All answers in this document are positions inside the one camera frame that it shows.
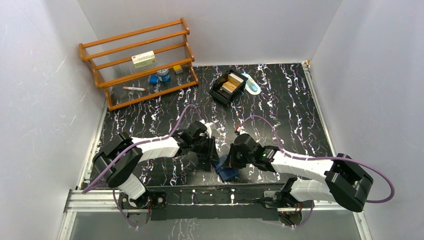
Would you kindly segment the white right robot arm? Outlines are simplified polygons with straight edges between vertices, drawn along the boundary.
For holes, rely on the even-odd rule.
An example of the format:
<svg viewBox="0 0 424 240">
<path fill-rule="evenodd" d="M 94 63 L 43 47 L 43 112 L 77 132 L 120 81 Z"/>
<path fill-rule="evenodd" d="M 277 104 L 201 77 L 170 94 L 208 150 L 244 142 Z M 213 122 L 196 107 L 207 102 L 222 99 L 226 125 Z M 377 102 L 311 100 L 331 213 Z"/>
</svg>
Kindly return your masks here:
<svg viewBox="0 0 424 240">
<path fill-rule="evenodd" d="M 261 146 L 249 134 L 237 136 L 223 162 L 224 168 L 242 169 L 248 164 L 261 171 L 292 174 L 282 190 L 264 196 L 270 208 L 295 207 L 306 201 L 336 202 L 352 212 L 364 209 L 373 178 L 357 163 L 343 160 L 308 160 L 288 156 L 276 146 Z"/>
</svg>

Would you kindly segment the black card box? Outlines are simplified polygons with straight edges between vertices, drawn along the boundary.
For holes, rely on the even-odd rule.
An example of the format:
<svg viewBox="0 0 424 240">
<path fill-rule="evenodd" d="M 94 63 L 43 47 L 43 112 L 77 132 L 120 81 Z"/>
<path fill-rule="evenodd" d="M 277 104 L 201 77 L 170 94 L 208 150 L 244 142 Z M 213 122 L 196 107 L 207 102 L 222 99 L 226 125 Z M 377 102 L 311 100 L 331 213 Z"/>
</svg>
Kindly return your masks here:
<svg viewBox="0 0 424 240">
<path fill-rule="evenodd" d="M 209 94 L 222 105 L 229 105 L 244 91 L 247 80 L 246 76 L 229 69 L 213 82 Z"/>
</svg>

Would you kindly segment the blue leather card holder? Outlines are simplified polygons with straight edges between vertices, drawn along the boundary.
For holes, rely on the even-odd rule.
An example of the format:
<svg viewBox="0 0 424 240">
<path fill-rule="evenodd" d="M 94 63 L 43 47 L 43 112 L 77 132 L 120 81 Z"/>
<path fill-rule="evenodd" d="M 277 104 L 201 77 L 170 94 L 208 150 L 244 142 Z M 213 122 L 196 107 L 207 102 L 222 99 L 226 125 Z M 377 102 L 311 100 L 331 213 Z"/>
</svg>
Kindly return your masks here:
<svg viewBox="0 0 424 240">
<path fill-rule="evenodd" d="M 240 176 L 238 169 L 224 167 L 224 163 L 226 162 L 228 155 L 222 155 L 218 161 L 213 161 L 213 166 L 215 168 L 215 172 L 223 182 L 232 181 L 235 178 Z"/>
</svg>

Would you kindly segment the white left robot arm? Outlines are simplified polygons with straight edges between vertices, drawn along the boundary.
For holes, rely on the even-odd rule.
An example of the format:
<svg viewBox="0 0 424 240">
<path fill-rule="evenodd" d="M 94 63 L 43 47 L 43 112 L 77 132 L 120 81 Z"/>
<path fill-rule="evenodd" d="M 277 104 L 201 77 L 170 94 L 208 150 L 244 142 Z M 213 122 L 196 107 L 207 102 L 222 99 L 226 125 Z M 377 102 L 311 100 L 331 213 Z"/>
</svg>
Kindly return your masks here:
<svg viewBox="0 0 424 240">
<path fill-rule="evenodd" d="M 93 167 L 109 188 L 121 190 L 135 207 L 144 208 L 150 200 L 149 191 L 134 175 L 136 166 L 151 159 L 174 158 L 190 152 L 212 156 L 216 151 L 214 128 L 213 122 L 201 120 L 164 137 L 137 138 L 120 133 L 95 155 Z"/>
</svg>

